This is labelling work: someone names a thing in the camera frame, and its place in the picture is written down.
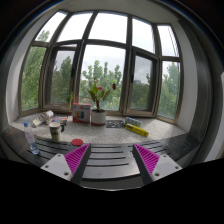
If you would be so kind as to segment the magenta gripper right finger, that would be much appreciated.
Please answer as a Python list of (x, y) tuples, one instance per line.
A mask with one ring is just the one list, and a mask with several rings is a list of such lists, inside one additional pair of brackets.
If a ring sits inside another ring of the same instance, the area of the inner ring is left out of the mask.
[(137, 144), (133, 145), (133, 156), (145, 185), (182, 169), (182, 167), (168, 155), (158, 155)]

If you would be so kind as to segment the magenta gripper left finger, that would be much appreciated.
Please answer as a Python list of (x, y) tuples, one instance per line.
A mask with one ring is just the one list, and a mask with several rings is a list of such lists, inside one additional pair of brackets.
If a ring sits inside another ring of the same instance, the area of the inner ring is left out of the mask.
[(90, 153), (91, 145), (85, 144), (65, 155), (56, 154), (42, 169), (79, 185)]

